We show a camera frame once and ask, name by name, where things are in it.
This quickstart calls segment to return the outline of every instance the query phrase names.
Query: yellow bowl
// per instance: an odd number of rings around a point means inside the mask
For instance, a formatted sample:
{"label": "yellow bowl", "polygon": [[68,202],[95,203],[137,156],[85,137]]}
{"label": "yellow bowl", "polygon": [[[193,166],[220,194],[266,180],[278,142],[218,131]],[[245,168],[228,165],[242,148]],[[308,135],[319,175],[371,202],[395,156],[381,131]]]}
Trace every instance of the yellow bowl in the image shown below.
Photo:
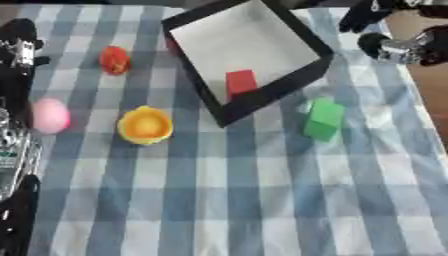
{"label": "yellow bowl", "polygon": [[124,114],[117,127],[123,139],[139,145],[160,142],[173,133],[173,124],[165,113],[148,106],[141,106]]}

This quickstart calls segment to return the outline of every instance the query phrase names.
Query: robotic hand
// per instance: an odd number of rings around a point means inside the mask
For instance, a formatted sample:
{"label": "robotic hand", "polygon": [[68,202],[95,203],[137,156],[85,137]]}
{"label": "robotic hand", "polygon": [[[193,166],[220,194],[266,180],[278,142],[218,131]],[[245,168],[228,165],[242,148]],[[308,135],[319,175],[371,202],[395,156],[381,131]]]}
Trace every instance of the robotic hand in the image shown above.
{"label": "robotic hand", "polygon": [[25,256],[37,209],[41,144],[32,134],[28,101],[35,68],[49,57],[28,19],[0,27],[0,256]]}
{"label": "robotic hand", "polygon": [[379,33],[359,38],[358,45],[374,59],[399,64],[438,65],[448,62],[448,25],[433,26],[409,40],[393,40]]}
{"label": "robotic hand", "polygon": [[448,18],[448,0],[361,0],[342,18],[339,30],[359,33],[400,10],[418,10],[428,18]]}
{"label": "robotic hand", "polygon": [[[416,9],[421,16],[448,18],[448,0],[362,0],[341,20],[341,32],[358,33],[397,10]],[[437,65],[448,62],[448,25],[425,29],[409,40],[393,40],[382,34],[362,35],[359,47],[370,57],[400,64]]]}

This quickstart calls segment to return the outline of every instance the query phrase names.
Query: blue and white tablecloth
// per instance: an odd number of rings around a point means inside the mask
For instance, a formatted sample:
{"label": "blue and white tablecloth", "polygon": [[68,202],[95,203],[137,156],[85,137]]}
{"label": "blue and white tablecloth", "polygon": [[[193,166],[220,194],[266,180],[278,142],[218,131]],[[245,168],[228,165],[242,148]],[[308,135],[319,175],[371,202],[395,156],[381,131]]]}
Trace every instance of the blue and white tablecloth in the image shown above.
{"label": "blue and white tablecloth", "polygon": [[[338,53],[328,73],[226,129],[165,49],[160,20],[179,11],[22,8],[53,58],[33,99],[64,101],[73,122],[44,137],[29,255],[447,255],[445,151],[406,68],[337,33],[346,9],[297,11]],[[109,44],[130,51],[126,75],[99,69]],[[318,96],[346,107],[328,143],[300,134]],[[117,135],[120,115],[144,104],[173,118],[169,141],[138,147]]]}

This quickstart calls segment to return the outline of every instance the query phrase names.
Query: box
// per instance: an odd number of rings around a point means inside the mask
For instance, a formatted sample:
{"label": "box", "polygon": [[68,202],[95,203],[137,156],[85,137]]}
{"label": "box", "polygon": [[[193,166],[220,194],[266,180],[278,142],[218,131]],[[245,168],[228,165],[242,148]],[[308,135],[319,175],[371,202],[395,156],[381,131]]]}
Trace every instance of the box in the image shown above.
{"label": "box", "polygon": [[[333,51],[271,0],[223,0],[162,21],[167,45],[224,127],[319,79]],[[250,69],[256,90],[228,98],[226,73]]]}

